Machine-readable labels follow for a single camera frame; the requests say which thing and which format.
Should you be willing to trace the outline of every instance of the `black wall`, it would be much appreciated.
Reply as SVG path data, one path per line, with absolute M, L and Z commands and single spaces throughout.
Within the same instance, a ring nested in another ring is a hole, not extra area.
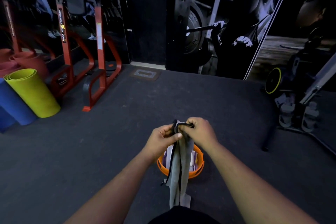
M 125 27 L 132 29 L 127 33 L 132 61 L 165 65 L 166 0 L 127 0 L 127 6 L 127 18 L 123 4 L 122 13 Z

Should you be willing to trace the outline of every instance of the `label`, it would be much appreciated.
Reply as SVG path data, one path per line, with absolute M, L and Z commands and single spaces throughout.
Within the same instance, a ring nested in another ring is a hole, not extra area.
M 65 36 L 65 25 L 64 25 L 64 21 L 63 21 L 62 9 L 61 8 L 58 9 L 58 17 L 59 17 L 59 27 L 61 29 L 61 39 L 62 39 L 63 43 L 66 43 L 67 38 Z
M 103 36 L 102 36 L 102 24 L 96 23 L 96 32 L 97 32 L 97 47 L 99 50 L 103 49 Z
M 6 5 L 6 12 L 7 12 L 8 20 L 9 20 L 10 32 L 12 33 L 12 36 L 15 37 L 13 21 L 12 21 L 11 12 L 9 11 L 8 5 Z

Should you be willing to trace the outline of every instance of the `black shorts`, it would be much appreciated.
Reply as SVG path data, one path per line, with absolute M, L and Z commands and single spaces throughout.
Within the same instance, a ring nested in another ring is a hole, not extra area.
M 205 213 L 191 210 L 184 206 L 174 206 L 164 214 L 152 219 L 148 224 L 220 224 Z

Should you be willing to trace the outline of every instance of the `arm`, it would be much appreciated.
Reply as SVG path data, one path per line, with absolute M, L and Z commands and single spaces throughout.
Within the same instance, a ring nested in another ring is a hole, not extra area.
M 193 117 L 187 122 L 195 128 L 180 128 L 209 154 L 247 224 L 317 223 L 220 145 L 208 121 Z
M 171 127 L 172 124 L 154 129 L 141 152 L 65 224 L 122 223 L 149 165 L 182 137 L 180 133 L 169 137 Z

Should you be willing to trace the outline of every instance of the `blue yoga mat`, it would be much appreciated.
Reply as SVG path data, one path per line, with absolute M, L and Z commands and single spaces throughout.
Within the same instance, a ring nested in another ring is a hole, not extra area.
M 0 133 L 5 132 L 15 122 L 16 120 L 0 106 Z
M 0 78 L 0 106 L 21 125 L 31 124 L 37 116 L 9 84 Z

